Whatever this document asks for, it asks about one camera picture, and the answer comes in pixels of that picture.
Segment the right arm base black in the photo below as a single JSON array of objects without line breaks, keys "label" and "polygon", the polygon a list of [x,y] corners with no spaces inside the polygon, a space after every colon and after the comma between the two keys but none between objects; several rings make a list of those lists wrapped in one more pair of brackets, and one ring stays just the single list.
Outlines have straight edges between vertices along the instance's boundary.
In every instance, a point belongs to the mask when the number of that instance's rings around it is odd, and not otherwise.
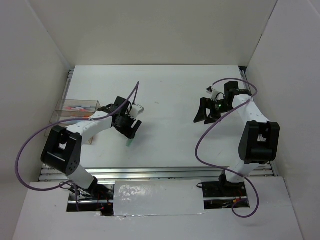
[{"label": "right arm base black", "polygon": [[245,183],[231,183],[223,173],[218,181],[203,181],[196,185],[202,190],[205,210],[248,208],[247,191]]}]

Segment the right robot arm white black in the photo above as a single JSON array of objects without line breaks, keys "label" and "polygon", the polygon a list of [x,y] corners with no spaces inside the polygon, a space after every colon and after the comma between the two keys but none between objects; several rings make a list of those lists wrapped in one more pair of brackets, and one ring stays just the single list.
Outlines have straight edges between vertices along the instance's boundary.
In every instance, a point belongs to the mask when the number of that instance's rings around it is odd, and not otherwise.
[{"label": "right robot arm white black", "polygon": [[210,97],[200,99],[199,110],[193,121],[215,127],[230,114],[237,112],[244,123],[238,145],[239,160],[233,166],[223,169],[219,177],[220,194],[230,196],[253,170],[276,159],[280,125],[263,115],[254,102],[257,93],[241,89],[240,79],[227,78],[225,82],[223,92],[213,86],[207,88]]}]

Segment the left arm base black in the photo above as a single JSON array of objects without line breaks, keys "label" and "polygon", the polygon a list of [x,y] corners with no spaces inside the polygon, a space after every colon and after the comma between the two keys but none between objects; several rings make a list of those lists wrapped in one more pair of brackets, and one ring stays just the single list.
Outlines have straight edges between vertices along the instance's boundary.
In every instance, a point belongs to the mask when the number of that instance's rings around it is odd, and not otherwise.
[{"label": "left arm base black", "polygon": [[94,193],[80,188],[70,181],[62,181],[59,187],[69,192],[67,212],[100,212],[103,216],[114,214],[114,184],[98,185]]}]

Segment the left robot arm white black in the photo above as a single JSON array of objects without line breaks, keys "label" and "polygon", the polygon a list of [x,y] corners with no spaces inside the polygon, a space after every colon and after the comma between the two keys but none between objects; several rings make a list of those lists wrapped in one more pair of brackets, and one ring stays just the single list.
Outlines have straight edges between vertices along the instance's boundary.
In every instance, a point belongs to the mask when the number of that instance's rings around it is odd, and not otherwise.
[{"label": "left robot arm white black", "polygon": [[95,135],[111,128],[129,140],[134,139],[142,124],[137,117],[143,112],[141,105],[119,96],[114,103],[98,108],[87,120],[67,127],[54,126],[40,159],[73,181],[86,199],[108,198],[110,189],[99,184],[98,179],[81,166],[82,146]]}]

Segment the orange thin pen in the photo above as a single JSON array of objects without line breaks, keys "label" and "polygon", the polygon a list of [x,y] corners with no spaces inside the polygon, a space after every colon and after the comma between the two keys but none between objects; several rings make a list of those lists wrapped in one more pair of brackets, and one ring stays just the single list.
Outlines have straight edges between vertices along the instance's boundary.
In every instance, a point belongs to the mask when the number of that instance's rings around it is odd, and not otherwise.
[{"label": "orange thin pen", "polygon": [[65,106],[64,109],[68,111],[79,111],[79,112],[94,112],[96,110],[95,107],[90,107],[90,106]]}]

